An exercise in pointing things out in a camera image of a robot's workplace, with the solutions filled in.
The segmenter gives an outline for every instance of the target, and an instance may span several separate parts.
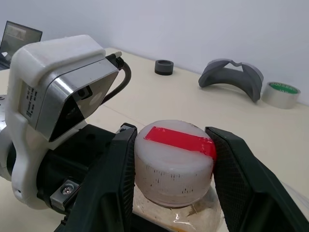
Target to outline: camera lens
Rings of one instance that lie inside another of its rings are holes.
[[[83,96],[85,96],[85,91],[83,89],[80,89],[80,90],[77,91],[77,94],[78,94],[78,96],[80,96],[82,98]]]

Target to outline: gray 3d printed part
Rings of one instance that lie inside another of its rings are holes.
[[[227,64],[242,67],[243,71],[225,68]],[[235,63],[231,59],[215,59],[208,63],[198,80],[201,87],[213,84],[230,84],[242,89],[253,102],[261,97],[264,77],[253,65],[248,63]]]
[[[300,90],[279,82],[268,82],[263,91],[262,101],[280,109],[291,109],[295,106]]]

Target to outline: gray curved object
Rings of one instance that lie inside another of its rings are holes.
[[[225,68],[227,64],[242,67],[242,71]],[[253,102],[261,98],[261,89],[264,77],[253,65],[235,63],[231,59],[215,59],[208,63],[198,80],[201,87],[213,84],[230,84],[242,89]]]

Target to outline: screw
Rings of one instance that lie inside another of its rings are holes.
[[[64,187],[64,189],[62,190],[62,194],[63,195],[69,195],[73,192],[73,188],[71,186],[66,186]]]

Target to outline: white wall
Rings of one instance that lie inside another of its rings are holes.
[[[89,34],[197,73],[215,58],[245,61],[309,104],[308,11],[308,0],[1,0],[0,32],[11,20],[43,40]]]

